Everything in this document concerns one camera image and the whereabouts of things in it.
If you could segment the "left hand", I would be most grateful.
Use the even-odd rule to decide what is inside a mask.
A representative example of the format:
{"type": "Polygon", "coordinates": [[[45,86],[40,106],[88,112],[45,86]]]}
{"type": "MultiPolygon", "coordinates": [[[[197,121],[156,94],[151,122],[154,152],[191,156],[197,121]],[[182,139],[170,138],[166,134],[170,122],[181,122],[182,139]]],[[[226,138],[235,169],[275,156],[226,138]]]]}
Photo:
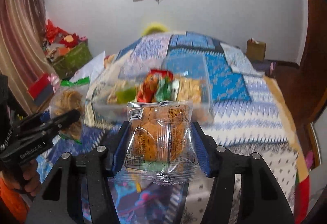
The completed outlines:
{"type": "Polygon", "coordinates": [[[20,186],[11,172],[3,170],[1,172],[1,178],[10,190],[24,190],[32,197],[36,197],[41,188],[40,175],[37,172],[37,167],[38,162],[36,160],[30,161],[28,165],[22,167],[24,180],[27,181],[24,187],[20,186]]]}

